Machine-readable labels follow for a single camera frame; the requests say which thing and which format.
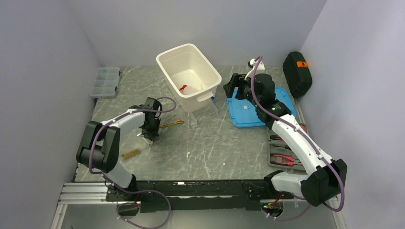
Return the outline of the white plastic bin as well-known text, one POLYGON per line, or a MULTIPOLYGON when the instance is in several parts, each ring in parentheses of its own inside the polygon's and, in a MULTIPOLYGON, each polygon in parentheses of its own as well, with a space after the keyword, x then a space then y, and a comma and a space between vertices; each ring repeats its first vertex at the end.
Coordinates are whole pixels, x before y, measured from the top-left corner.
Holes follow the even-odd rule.
POLYGON ((187 43, 164 51, 157 55, 156 62, 184 112, 193 112, 212 102, 211 97, 215 97, 222 77, 194 44, 187 43), (211 85, 210 89, 201 89, 191 95, 182 95, 179 91, 184 84, 201 87, 204 82, 211 85))

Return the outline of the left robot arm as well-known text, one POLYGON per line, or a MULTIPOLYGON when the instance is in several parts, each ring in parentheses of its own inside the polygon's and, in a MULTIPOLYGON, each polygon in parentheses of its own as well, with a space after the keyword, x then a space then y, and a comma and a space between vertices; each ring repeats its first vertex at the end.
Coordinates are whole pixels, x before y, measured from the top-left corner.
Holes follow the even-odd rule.
POLYGON ((86 124, 76 153, 78 163, 85 165, 91 174, 103 175, 119 186, 118 194, 132 200, 138 191, 135 175, 118 161, 120 139, 133 129, 140 128, 142 138, 151 145, 158 137, 162 104, 148 97, 144 104, 134 105, 123 114, 103 122, 86 124))

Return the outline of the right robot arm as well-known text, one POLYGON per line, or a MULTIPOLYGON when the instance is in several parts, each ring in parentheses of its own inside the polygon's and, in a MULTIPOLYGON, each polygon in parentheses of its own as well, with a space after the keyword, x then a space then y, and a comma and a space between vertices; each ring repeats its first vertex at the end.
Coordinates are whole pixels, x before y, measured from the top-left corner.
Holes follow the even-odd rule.
POLYGON ((276 99, 275 83, 269 74, 260 73, 252 79, 234 73, 223 86, 227 98, 247 100, 260 121, 287 144, 305 168, 305 175, 277 171, 266 177, 263 192, 275 198, 281 192, 298 194, 312 206, 326 204, 341 196, 344 204, 344 185, 347 165, 325 153, 302 129, 291 110, 276 99))

